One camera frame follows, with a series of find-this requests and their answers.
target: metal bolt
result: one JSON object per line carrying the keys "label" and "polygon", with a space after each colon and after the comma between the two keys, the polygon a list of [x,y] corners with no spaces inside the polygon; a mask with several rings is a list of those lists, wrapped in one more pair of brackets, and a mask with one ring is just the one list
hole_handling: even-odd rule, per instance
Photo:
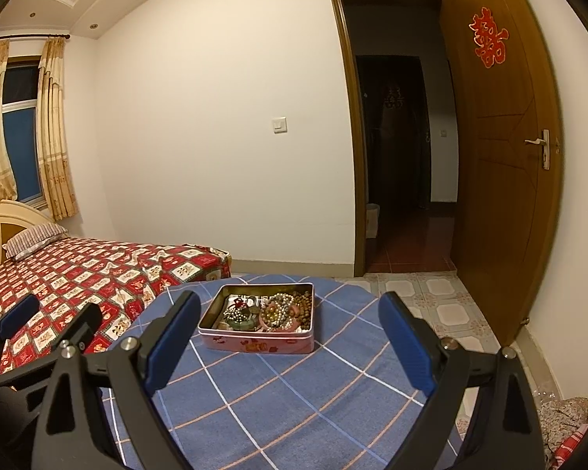
{"label": "metal bolt", "polygon": [[75,347],[66,347],[61,350],[61,356],[63,358],[72,358],[76,355],[76,348]]}
{"label": "metal bolt", "polygon": [[501,350],[501,353],[505,358],[516,358],[516,350],[510,347],[505,347]]}
{"label": "metal bolt", "polygon": [[457,350],[459,348],[459,343],[453,338],[442,338],[440,342],[445,350]]}
{"label": "metal bolt", "polygon": [[133,348],[135,348],[136,346],[137,346],[137,339],[130,337],[130,336],[128,338],[123,339],[120,342],[120,348],[122,350],[126,350],[126,351],[133,350]]}

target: blue plaid tablecloth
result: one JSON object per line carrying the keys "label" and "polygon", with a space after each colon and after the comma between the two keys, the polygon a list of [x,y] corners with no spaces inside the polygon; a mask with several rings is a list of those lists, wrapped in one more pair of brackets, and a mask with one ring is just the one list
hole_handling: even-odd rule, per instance
{"label": "blue plaid tablecloth", "polygon": [[[139,336],[179,295],[195,291],[203,310],[224,284],[312,282],[315,350],[305,355],[209,350],[195,334],[170,382],[153,397],[196,470],[381,470],[405,439],[424,395],[412,388],[377,315],[378,299],[331,279],[243,276],[171,287],[133,323]],[[142,466],[113,393],[104,391],[111,430],[127,466]],[[453,429],[438,463],[455,460]]]}

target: headboard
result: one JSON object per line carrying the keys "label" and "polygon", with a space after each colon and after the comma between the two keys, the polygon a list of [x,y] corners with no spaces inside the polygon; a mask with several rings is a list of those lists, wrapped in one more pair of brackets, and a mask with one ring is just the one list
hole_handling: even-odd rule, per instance
{"label": "headboard", "polygon": [[0,202],[0,263],[6,259],[3,244],[20,231],[35,226],[52,222],[43,213],[17,201],[4,200]]}

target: light switch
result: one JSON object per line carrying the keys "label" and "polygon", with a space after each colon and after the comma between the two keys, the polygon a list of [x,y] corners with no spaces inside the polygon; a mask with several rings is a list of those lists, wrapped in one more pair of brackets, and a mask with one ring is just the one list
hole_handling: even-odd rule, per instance
{"label": "light switch", "polygon": [[284,116],[282,116],[281,118],[273,118],[272,130],[274,131],[274,134],[279,134],[288,131],[288,123]]}

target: white trash bin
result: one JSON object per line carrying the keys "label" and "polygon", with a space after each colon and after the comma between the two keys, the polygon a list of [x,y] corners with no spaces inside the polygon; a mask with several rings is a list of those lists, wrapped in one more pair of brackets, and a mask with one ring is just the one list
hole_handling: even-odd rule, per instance
{"label": "white trash bin", "polygon": [[375,203],[368,203],[366,205],[366,238],[377,238],[377,231],[379,230],[379,205]]}

